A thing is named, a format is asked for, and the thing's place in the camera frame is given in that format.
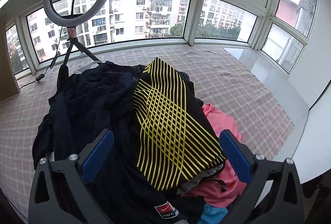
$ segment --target black garment with yellow stripes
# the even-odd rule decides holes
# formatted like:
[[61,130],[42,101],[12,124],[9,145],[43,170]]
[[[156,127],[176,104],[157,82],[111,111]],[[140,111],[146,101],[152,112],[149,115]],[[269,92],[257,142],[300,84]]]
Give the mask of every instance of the black garment with yellow stripes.
[[225,161],[193,93],[161,59],[143,71],[133,104],[141,126],[137,167],[157,190],[176,187]]

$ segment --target metal bolt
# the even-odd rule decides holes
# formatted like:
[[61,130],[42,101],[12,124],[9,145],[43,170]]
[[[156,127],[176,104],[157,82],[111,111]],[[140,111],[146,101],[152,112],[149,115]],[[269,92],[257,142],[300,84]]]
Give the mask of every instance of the metal bolt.
[[264,160],[264,156],[263,156],[262,154],[260,154],[260,153],[257,153],[257,154],[255,155],[255,157],[256,157],[256,159],[258,159],[258,160]]
[[287,162],[288,164],[293,164],[293,163],[294,163],[294,161],[293,161],[291,158],[287,158],[287,159],[286,159],[286,162]]
[[46,161],[47,161],[46,158],[41,158],[40,161],[39,161],[39,163],[40,163],[40,164],[44,164]]
[[77,154],[71,154],[71,155],[69,156],[69,159],[70,159],[70,160],[76,160],[77,158],[78,158]]

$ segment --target ring light stand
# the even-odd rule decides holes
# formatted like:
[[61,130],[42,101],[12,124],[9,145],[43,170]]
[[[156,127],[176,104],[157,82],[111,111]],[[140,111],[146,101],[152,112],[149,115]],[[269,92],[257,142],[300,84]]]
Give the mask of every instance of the ring light stand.
[[56,25],[62,26],[62,27],[67,27],[67,32],[69,35],[69,41],[70,41],[70,46],[67,50],[64,62],[62,66],[60,67],[59,70],[59,77],[58,77],[58,86],[57,88],[59,89],[59,81],[62,81],[63,79],[60,77],[62,71],[61,69],[65,69],[67,67],[67,62],[69,59],[69,55],[71,53],[73,45],[77,47],[77,49],[81,52],[84,52],[87,56],[89,56],[93,61],[100,61],[96,56],[92,54],[82,43],[78,41],[77,38],[77,32],[76,32],[76,27],[80,24],[83,24],[84,22],[88,21],[90,18],[92,18],[103,6],[103,4],[106,2],[106,0],[97,0],[95,4],[84,14],[73,14],[71,13],[68,16],[59,16],[59,14],[55,11],[53,7],[52,0],[44,0],[44,10],[47,15],[47,17]]

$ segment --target blue garment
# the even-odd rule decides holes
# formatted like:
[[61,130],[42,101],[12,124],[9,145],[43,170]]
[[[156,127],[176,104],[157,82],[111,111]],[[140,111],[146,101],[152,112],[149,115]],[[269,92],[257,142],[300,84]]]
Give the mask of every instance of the blue garment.
[[227,213],[226,208],[218,208],[205,203],[204,212],[197,224],[219,224]]

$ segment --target pink shirt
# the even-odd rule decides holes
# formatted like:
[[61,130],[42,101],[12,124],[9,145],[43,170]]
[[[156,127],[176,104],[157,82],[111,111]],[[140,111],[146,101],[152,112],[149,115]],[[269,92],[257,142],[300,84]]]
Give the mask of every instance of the pink shirt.
[[[221,131],[229,129],[238,141],[241,141],[241,135],[238,133],[237,125],[233,117],[217,110],[212,104],[203,105],[202,110],[217,137],[219,137]],[[203,196],[205,202],[214,207],[223,208],[232,203],[237,195],[241,194],[246,187],[245,183],[239,181],[228,160],[225,162],[224,170],[215,175],[214,178],[223,180],[226,184],[227,191],[221,192],[221,186],[216,181],[203,179],[198,186],[191,189],[185,195]]]

